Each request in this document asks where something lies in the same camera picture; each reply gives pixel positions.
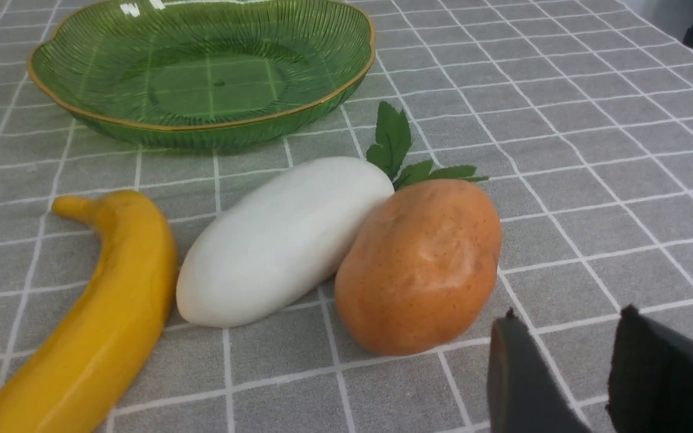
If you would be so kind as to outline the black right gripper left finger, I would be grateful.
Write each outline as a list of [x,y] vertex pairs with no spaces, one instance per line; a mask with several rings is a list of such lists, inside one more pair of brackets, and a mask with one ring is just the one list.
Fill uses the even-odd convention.
[[528,327],[508,309],[493,321],[487,375],[492,432],[589,432],[566,404]]

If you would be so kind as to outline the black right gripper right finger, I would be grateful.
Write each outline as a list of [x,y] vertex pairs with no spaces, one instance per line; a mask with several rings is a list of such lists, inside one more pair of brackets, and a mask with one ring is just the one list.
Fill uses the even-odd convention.
[[616,432],[693,432],[693,340],[625,307],[606,411]]

